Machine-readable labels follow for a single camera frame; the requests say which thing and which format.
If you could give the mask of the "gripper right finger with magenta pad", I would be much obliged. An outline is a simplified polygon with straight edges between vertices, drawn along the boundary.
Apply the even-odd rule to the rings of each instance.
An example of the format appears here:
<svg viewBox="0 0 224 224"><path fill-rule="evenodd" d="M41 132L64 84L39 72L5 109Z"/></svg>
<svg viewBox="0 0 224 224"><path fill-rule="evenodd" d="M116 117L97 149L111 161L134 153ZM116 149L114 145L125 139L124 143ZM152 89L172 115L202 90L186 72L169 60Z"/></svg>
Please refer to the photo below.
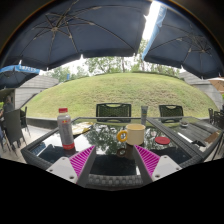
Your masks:
<svg viewBox="0 0 224 224"><path fill-rule="evenodd" d="M157 181L181 170L181 167L168 155L158 156L138 145L133 146L133 156L144 183Z"/></svg>

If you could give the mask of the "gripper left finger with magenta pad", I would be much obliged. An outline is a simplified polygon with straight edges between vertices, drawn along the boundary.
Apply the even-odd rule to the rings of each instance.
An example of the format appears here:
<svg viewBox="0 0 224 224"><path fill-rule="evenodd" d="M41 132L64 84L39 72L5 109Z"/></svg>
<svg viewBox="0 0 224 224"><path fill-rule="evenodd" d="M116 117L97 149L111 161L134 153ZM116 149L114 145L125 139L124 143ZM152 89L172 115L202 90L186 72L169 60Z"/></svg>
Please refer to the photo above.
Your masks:
<svg viewBox="0 0 224 224"><path fill-rule="evenodd" d="M95 158L96 148L90 146L69 158L59 158L47 171L79 186L85 186Z"/></svg>

